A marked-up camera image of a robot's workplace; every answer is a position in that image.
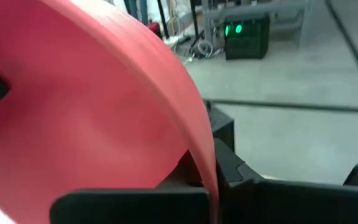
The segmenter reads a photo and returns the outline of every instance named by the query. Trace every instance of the concrete floor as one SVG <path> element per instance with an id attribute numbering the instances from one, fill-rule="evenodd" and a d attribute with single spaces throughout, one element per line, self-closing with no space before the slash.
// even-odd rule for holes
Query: concrete floor
<path id="1" fill-rule="evenodd" d="M 324 1 L 317 1 L 304 49 L 271 41 L 263 60 L 218 55 L 187 63 L 202 96 L 358 107 L 358 67 Z M 358 45 L 358 1 L 333 3 Z M 237 154 L 263 175 L 341 184 L 358 163 L 358 113 L 218 107 L 235 119 Z"/>

